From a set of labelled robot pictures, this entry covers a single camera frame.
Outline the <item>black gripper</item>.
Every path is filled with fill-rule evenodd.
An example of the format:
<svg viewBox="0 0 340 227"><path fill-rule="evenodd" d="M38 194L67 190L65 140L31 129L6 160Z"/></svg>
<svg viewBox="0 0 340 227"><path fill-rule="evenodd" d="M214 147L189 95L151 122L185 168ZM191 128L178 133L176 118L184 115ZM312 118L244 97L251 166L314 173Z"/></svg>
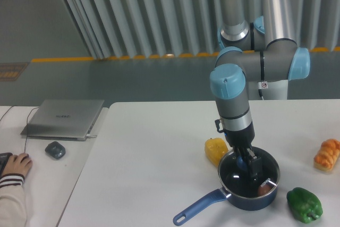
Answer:
<svg viewBox="0 0 340 227"><path fill-rule="evenodd" d="M251 143L255 137L253 124L238 131L231 131L224 129L226 141L233 150L236 156L236 163L238 165L247 165L247 170L250 178L256 178L262 172L262 159L257 156L251 149ZM243 155L240 151L241 148L247 148L243 160Z"/></svg>

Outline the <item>white striped sleeve forearm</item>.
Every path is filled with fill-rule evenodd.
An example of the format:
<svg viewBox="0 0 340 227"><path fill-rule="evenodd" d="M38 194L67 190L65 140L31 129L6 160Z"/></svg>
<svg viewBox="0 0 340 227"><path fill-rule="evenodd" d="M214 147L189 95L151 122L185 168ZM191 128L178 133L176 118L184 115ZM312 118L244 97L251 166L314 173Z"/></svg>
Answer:
<svg viewBox="0 0 340 227"><path fill-rule="evenodd" d="M27 221L26 196L22 174L1 177L1 226L25 226Z"/></svg>

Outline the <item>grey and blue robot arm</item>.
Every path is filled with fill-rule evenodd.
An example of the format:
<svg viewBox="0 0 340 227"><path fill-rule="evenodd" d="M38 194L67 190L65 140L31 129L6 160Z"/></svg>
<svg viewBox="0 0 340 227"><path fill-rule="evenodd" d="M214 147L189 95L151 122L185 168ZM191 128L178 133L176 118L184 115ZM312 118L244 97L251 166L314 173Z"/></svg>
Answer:
<svg viewBox="0 0 340 227"><path fill-rule="evenodd" d="M221 51L210 74L219 112L216 127L255 179L262 172L262 160L251 146L254 128L247 83L304 79L310 72L310 55L297 46L291 0L262 0L262 25L246 21L243 0L224 0L223 11Z"/></svg>

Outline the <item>person's hand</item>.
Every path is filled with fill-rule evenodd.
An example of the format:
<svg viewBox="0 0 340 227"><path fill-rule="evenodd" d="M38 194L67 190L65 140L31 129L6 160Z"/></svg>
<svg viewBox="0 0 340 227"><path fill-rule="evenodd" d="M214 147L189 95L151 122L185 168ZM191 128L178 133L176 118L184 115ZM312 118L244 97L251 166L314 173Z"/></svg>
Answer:
<svg viewBox="0 0 340 227"><path fill-rule="evenodd" d="M1 177L5 175L21 175L26 178L32 168L33 161L31 157L24 158L25 155L26 153L21 153L10 156Z"/></svg>

